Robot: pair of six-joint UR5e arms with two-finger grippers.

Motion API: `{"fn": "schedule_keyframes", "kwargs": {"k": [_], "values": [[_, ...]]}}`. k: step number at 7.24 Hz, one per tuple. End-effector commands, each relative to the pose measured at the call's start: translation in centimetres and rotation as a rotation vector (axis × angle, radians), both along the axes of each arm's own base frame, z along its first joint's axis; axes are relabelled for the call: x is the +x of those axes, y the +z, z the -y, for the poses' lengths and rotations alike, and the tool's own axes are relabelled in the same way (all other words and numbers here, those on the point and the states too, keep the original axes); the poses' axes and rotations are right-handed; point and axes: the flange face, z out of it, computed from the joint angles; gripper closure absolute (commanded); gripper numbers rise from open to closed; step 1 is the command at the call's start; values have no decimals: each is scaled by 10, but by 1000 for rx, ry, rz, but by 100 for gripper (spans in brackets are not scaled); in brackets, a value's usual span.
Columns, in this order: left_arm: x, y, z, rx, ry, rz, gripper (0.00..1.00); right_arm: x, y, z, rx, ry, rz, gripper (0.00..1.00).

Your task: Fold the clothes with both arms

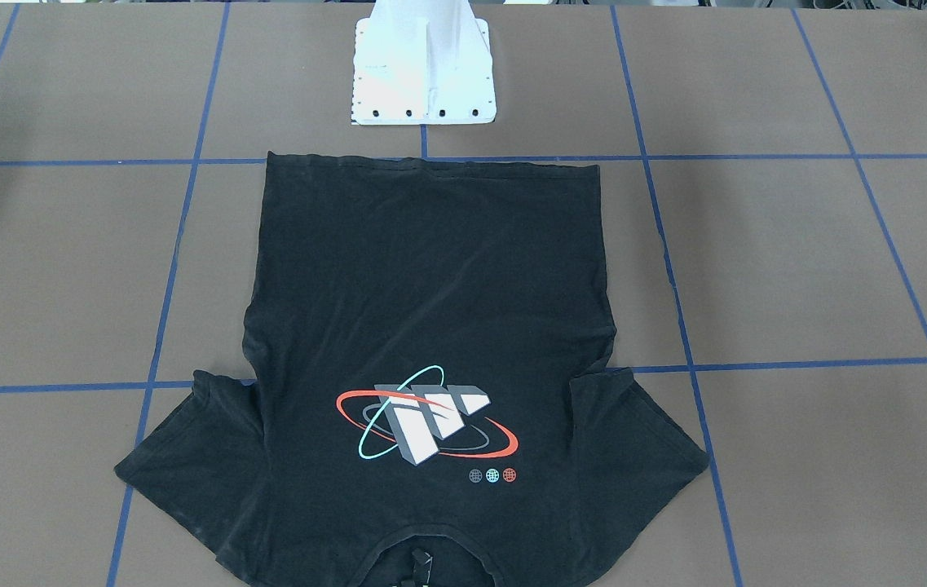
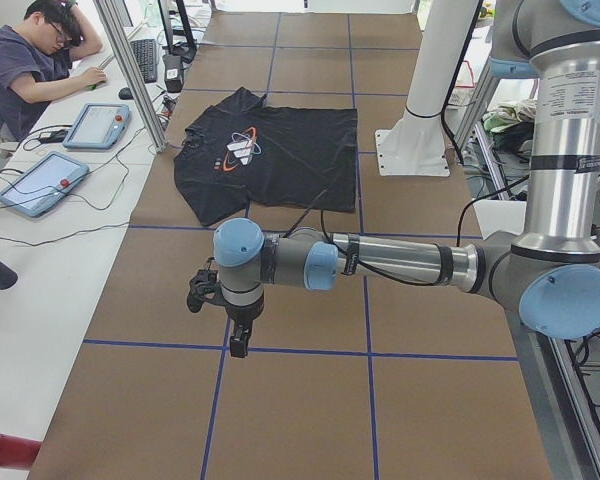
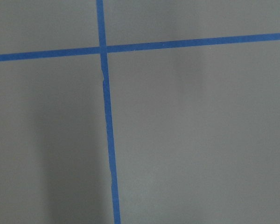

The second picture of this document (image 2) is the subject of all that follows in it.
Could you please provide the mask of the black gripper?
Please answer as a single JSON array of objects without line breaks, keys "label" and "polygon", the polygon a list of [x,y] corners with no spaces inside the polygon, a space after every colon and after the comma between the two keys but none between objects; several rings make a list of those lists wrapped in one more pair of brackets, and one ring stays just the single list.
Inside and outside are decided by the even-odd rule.
[{"label": "black gripper", "polygon": [[229,318],[234,322],[234,330],[230,338],[230,354],[232,357],[247,356],[253,321],[258,318],[258,303],[246,306],[229,305],[226,307]]}]

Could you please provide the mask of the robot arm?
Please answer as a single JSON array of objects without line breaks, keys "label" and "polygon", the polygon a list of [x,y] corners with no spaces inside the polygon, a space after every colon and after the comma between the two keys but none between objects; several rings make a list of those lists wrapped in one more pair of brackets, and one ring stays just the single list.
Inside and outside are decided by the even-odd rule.
[{"label": "robot arm", "polygon": [[[446,177],[379,173],[373,132],[393,122],[405,100],[421,44],[410,14],[283,14],[268,85],[274,106],[355,107],[359,115],[356,209],[304,213],[252,204],[268,232],[293,223],[374,238],[450,245],[491,228],[517,228],[516,202],[473,202],[473,169]],[[329,291],[270,285],[254,323],[248,361],[260,358],[367,358],[509,365],[521,359],[502,309],[446,287],[414,287],[375,276],[342,276]]]}]

